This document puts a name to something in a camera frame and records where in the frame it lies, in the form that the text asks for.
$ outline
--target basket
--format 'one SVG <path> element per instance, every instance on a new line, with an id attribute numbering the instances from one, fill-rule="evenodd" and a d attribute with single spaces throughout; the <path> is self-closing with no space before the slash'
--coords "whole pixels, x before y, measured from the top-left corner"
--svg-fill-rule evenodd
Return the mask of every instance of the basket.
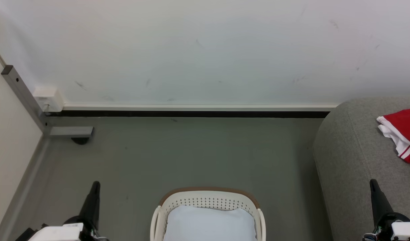
<path id="1" fill-rule="evenodd" d="M 257 241 L 266 241 L 266 222 L 257 200 L 241 190 L 221 187 L 185 187 L 167 193 L 151 219 L 150 241 L 163 241 L 169 213 L 178 206 L 207 209 L 243 209 L 254 217 Z"/>

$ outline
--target wall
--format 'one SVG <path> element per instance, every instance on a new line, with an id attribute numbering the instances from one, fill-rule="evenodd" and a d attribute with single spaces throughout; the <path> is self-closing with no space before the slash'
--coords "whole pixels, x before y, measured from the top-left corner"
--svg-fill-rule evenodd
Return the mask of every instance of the wall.
<path id="1" fill-rule="evenodd" d="M 410 94 L 410 0 L 0 0 L 0 53 L 76 105 Z"/>
<path id="2" fill-rule="evenodd" d="M 0 74 L 0 223 L 41 135 L 38 126 Z"/>

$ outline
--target black rubber foot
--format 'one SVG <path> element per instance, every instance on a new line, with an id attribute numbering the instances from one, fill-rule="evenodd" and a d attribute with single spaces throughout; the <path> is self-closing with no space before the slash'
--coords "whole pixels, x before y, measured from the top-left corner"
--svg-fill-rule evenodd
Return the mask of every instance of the black rubber foot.
<path id="1" fill-rule="evenodd" d="M 75 142 L 76 144 L 84 145 L 89 140 L 89 137 L 73 137 L 71 138 L 71 140 Z"/>

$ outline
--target gray floor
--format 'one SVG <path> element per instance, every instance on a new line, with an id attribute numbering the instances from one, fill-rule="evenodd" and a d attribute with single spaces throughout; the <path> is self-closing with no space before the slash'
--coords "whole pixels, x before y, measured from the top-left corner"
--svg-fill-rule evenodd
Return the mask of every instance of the gray floor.
<path id="1" fill-rule="evenodd" d="M 312 142 L 321 119 L 59 118 L 93 125 L 80 146 L 51 140 L 46 159 L 10 240 L 27 227 L 61 225 L 77 215 L 101 182 L 100 234 L 112 241 L 149 240 L 160 198 L 184 186 L 252 193 L 268 240 L 330 240 Z"/>

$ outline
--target white outlet box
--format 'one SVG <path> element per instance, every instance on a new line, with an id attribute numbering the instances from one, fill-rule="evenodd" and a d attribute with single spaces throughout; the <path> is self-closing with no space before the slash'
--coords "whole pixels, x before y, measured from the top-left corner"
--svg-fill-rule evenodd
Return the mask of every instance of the white outlet box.
<path id="1" fill-rule="evenodd" d="M 64 108 L 64 99 L 57 88 L 37 87 L 32 95 L 44 112 L 61 112 Z"/>

